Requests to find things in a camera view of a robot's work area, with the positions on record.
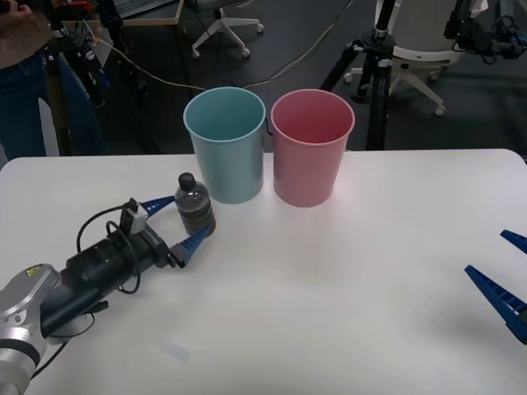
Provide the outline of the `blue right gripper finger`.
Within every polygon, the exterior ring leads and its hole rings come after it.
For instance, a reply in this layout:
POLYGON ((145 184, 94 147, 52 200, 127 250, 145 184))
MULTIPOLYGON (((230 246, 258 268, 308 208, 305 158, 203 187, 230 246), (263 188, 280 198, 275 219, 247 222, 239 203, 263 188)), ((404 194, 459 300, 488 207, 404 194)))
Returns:
POLYGON ((520 251, 527 252, 527 238, 510 230, 503 230, 500 236, 516 246, 520 251))
POLYGON ((464 271, 522 344, 526 343, 526 302, 468 265, 464 271))

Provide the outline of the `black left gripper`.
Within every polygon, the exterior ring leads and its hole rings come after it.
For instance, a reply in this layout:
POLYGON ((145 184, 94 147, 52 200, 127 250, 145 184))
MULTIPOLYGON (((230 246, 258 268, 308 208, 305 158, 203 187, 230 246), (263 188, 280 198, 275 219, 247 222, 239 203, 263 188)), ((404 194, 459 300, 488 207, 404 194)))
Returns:
MULTIPOLYGON (((174 195, 140 202, 138 215, 146 220, 174 202, 174 195)), ((154 230, 141 231, 138 234, 139 269, 147 270, 152 266, 185 268, 202 242, 211 234, 211 230, 212 227, 207 225, 170 248, 154 230)))

